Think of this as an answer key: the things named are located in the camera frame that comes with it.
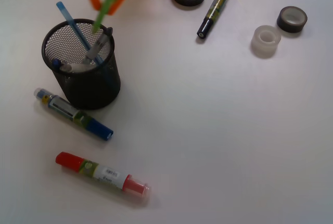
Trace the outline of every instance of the blue marker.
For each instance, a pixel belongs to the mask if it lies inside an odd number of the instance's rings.
[[[111,138],[113,131],[87,115],[82,110],[74,108],[70,103],[58,95],[54,95],[45,89],[36,89],[34,95],[41,100],[44,105],[60,113],[67,119],[73,121],[76,125],[97,135],[104,141]]]

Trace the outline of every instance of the white table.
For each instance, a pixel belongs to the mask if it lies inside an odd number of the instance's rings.
[[[117,99],[89,112],[108,143],[55,117],[33,96],[63,96],[41,56],[48,31],[95,19],[88,0],[0,0],[0,223],[313,224],[333,219],[331,0],[229,0],[205,43],[212,0],[126,0],[114,28]],[[280,10],[308,15],[276,54],[249,49]],[[152,186],[146,206],[62,169],[62,151],[127,171]]]

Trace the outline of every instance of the blue pen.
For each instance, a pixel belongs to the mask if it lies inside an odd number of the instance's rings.
[[[74,33],[76,34],[76,36],[78,37],[78,39],[83,44],[83,46],[85,47],[85,49],[87,51],[89,51],[91,49],[91,46],[90,46],[89,42],[84,37],[84,35],[83,35],[82,31],[80,30],[80,28],[76,25],[76,23],[74,22],[74,19],[69,14],[68,10],[66,10],[65,6],[63,5],[63,3],[62,2],[57,2],[57,7],[60,10],[60,12],[62,13],[63,17],[66,19],[68,25],[72,28],[72,30],[74,31]],[[95,62],[96,62],[97,65],[100,65],[103,62],[103,59],[99,55],[97,55],[96,58],[95,58]]]

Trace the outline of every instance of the pen holder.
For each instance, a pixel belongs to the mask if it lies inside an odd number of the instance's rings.
[[[111,32],[101,25],[98,32],[92,34],[94,21],[88,19],[74,19],[74,21],[91,46],[102,33],[110,34]],[[52,70],[65,96],[74,107],[103,108],[111,103],[120,91],[120,77],[114,56],[114,39],[112,33],[108,36],[109,41],[98,53],[103,62],[89,71],[80,73],[63,72],[52,65],[54,59],[67,64],[79,64],[87,53],[66,21],[51,29],[44,39],[42,56],[45,64]]]

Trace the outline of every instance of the barcode sticker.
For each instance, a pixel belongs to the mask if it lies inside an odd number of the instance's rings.
[[[105,168],[104,171],[103,171],[103,174],[106,175],[106,176],[111,176],[114,179],[117,179],[120,175],[117,171],[114,171],[110,168]]]
[[[66,102],[64,99],[62,99],[59,96],[55,96],[50,104],[50,108],[54,109],[55,111],[58,111],[62,115],[66,116],[67,118],[73,120],[75,115],[79,112],[78,109],[74,108],[72,105],[70,105],[68,102]]]
[[[123,189],[124,182],[128,175],[129,174],[127,173],[119,173],[112,168],[98,165],[94,171],[93,177],[98,181],[102,181],[109,185],[116,186],[119,189]]]

